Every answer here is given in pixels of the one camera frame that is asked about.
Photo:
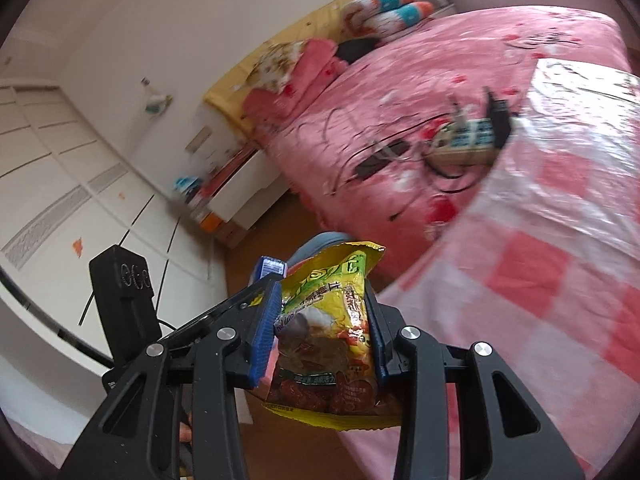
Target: wooden floor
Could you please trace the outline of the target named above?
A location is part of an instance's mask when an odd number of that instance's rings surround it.
[[[260,256],[288,260],[303,243],[322,232],[316,216],[293,193],[285,193],[254,224],[238,247],[225,256],[226,288],[231,296],[246,287]]]
[[[256,260],[263,255],[287,260],[300,245],[321,232],[315,216],[290,193],[278,200],[246,238],[227,251],[229,295],[246,286]],[[244,455],[251,480],[364,480],[337,432],[312,428],[265,410],[247,396],[254,424],[241,425]]]

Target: pillow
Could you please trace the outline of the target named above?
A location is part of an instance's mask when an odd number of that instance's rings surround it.
[[[273,95],[269,95],[270,92],[252,90],[246,99],[246,101],[250,100],[251,108],[251,111],[247,111],[247,115],[258,126],[274,125],[283,128],[289,126],[302,112],[311,106],[318,96],[334,82],[347,67],[347,62],[337,57],[331,58],[308,86],[302,98],[298,100],[290,113],[284,118],[277,117],[273,114]]]
[[[260,58],[246,78],[246,83],[251,88],[281,93],[304,52],[305,43],[306,41],[291,41],[275,45]]]
[[[244,114],[242,101],[251,91],[251,87],[244,82],[257,61],[278,43],[308,40],[308,38],[328,38],[338,43],[348,40],[351,35],[342,22],[342,10],[351,1],[353,0],[329,2],[269,38],[213,83],[203,96],[204,102],[225,117],[236,135],[239,137],[250,135],[255,125]]]
[[[344,73],[349,67],[349,63],[343,61],[337,57],[334,57],[326,66],[320,71],[316,80],[309,85],[306,89],[302,99],[298,101],[298,104],[293,108],[289,116],[279,124],[279,126],[286,128],[295,119],[302,115],[307,108],[309,108],[313,102],[320,97],[320,94],[326,90],[326,88],[333,83],[340,75]]]
[[[429,2],[414,2],[369,18],[362,24],[362,31],[366,34],[372,34],[376,38],[386,38],[401,30],[413,27],[432,12],[433,5]]]
[[[368,32],[363,24],[376,14],[387,10],[397,9],[415,0],[353,0],[342,10],[344,25],[354,36],[364,36]]]
[[[242,110],[248,116],[264,117],[273,124],[279,123],[292,112],[337,49],[335,41],[311,38],[306,42],[304,54],[291,72],[282,93],[254,88],[242,102]]]

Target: patterned pillow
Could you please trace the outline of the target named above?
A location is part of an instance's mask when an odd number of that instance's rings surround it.
[[[318,98],[318,96],[348,67],[346,61],[332,58],[311,84],[302,93],[290,112],[286,116],[279,114],[281,107],[279,100],[285,97],[275,96],[263,90],[251,90],[244,101],[244,110],[247,116],[257,125],[273,125],[285,128],[289,126],[302,112],[304,112]]]
[[[242,102],[242,110],[248,116],[270,117],[272,123],[284,120],[298,104],[306,89],[318,77],[320,71],[332,60],[338,49],[335,41],[311,38],[305,53],[292,70],[289,82],[279,94],[263,88],[254,88]]]
[[[246,83],[274,94],[282,92],[291,79],[306,46],[306,41],[279,43],[264,54],[248,75]]]

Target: pink bedsheet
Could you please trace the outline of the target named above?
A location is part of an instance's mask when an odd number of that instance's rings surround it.
[[[378,299],[440,342],[488,341],[592,478],[640,412],[638,80],[541,60],[521,119],[473,203]],[[370,479],[392,478],[398,428],[340,435]]]
[[[437,188],[460,189],[482,170],[454,182],[428,177],[414,152],[365,182],[348,182],[353,168],[379,143],[418,139],[429,118],[452,110],[452,95],[470,118],[484,115],[484,86],[517,108],[543,57],[628,70],[607,16],[559,7],[478,10],[433,20],[365,56],[289,128],[262,132],[261,142],[325,227],[387,247],[379,269],[394,278],[433,243]],[[478,189],[448,196],[462,210]]]

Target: yellow snack bag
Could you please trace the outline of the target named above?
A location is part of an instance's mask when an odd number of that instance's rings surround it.
[[[332,246],[282,281],[268,409],[337,430],[400,424],[399,403],[376,382],[364,300],[383,251],[372,242]]]

